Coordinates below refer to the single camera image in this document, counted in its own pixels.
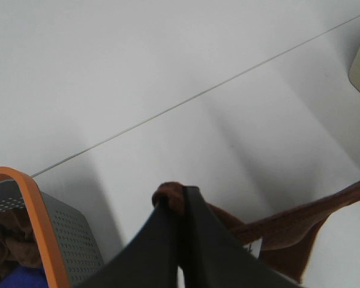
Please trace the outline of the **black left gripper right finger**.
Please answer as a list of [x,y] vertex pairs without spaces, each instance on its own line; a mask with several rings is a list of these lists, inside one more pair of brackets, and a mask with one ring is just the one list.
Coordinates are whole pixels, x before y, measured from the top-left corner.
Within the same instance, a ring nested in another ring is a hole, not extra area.
[[212,213],[198,187],[186,186],[183,193],[186,287],[298,287],[250,254]]

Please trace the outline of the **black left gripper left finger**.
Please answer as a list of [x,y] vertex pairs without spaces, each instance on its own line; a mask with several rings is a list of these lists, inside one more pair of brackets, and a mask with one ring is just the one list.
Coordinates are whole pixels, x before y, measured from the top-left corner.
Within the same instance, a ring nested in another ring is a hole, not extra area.
[[160,198],[137,235],[79,287],[177,287],[179,217]]

